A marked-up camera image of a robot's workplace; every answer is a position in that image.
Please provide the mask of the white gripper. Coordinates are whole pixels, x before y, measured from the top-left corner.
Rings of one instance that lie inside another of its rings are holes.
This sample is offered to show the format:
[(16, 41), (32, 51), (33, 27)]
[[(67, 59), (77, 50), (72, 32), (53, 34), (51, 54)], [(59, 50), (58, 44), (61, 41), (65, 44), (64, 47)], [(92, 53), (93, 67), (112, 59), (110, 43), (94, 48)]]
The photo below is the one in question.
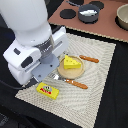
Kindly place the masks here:
[(59, 66), (58, 57), (68, 48), (66, 28), (57, 26), (48, 41), (36, 47), (23, 46), (14, 40), (3, 56), (8, 68), (20, 85), (34, 77), (41, 82)]

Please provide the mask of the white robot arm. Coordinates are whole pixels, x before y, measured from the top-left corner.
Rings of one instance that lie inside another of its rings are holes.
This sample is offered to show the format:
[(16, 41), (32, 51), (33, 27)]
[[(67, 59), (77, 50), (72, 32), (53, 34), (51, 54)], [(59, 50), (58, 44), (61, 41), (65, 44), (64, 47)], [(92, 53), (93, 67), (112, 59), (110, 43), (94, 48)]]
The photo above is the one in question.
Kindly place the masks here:
[(52, 32), (44, 0), (0, 0), (0, 14), (15, 34), (3, 54), (11, 74), (25, 87), (41, 82), (68, 47), (65, 27)]

